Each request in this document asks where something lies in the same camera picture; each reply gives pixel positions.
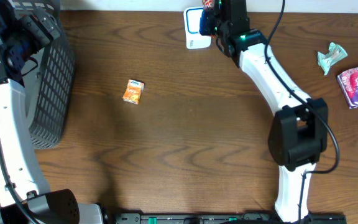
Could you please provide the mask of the brown orange chocolate bar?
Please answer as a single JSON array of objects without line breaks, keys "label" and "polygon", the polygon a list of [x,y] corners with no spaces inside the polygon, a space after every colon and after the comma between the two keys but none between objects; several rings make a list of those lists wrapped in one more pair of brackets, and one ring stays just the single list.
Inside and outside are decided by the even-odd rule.
[{"label": "brown orange chocolate bar", "polygon": [[212,9],[216,0],[202,0],[203,9]]}]

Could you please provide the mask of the teal snack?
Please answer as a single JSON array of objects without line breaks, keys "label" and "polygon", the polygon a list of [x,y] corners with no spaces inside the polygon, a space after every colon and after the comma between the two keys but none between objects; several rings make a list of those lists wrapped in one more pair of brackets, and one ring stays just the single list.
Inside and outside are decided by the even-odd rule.
[{"label": "teal snack", "polygon": [[322,54],[321,52],[318,52],[317,54],[318,65],[322,68],[324,76],[329,73],[330,68],[335,63],[348,56],[348,53],[344,48],[334,42],[330,43],[328,50],[329,52],[327,54]]}]

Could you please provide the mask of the small orange juice carton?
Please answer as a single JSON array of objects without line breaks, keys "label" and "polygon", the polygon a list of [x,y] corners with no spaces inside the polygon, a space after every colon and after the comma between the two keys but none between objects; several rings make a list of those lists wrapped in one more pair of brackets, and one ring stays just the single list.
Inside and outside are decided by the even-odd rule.
[{"label": "small orange juice carton", "polygon": [[145,84],[143,82],[137,80],[129,80],[122,99],[126,102],[138,105],[144,88]]}]

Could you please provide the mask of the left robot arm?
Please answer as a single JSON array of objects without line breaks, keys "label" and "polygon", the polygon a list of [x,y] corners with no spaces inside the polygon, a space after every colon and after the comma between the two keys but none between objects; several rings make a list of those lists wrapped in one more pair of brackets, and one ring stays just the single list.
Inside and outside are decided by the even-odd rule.
[{"label": "left robot arm", "polygon": [[59,1],[0,1],[0,223],[108,222],[51,191],[35,155],[62,138],[74,74]]}]

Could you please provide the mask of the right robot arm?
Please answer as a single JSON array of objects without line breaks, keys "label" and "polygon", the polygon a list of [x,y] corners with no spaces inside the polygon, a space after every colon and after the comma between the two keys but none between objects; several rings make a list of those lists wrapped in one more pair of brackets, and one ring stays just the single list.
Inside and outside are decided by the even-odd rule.
[{"label": "right robot arm", "polygon": [[273,113],[268,149],[279,166],[275,211],[285,223],[304,220],[311,173],[327,148],[327,104],[312,99],[284,71],[267,38],[250,27],[245,1],[205,2],[200,34],[215,36],[220,51],[251,78],[268,103]]}]

